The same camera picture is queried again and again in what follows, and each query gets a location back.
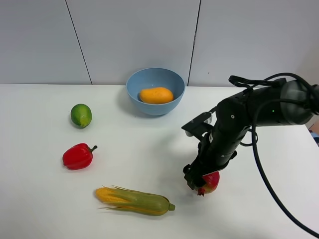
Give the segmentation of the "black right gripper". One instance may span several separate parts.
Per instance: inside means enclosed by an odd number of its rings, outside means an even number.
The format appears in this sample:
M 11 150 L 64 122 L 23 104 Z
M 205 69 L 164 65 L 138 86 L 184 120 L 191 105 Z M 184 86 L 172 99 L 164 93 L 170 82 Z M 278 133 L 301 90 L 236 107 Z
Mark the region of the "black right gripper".
M 217 117 L 213 129 L 201 141 L 197 158 L 183 168 L 184 179 L 191 190 L 205 184 L 203 175 L 227 166 L 250 125 L 251 119 L 247 117 Z

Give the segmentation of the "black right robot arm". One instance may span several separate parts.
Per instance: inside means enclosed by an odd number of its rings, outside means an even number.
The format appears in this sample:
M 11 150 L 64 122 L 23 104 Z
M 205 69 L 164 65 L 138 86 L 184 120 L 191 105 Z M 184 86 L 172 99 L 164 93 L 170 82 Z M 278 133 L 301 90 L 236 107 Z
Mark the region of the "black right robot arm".
M 296 80 L 278 86 L 245 89 L 203 112 L 182 129 L 199 140 L 196 159 L 184 167 L 192 190 L 205 185 L 204 176 L 224 169 L 256 118 L 257 126 L 301 125 L 319 113 L 319 102 Z

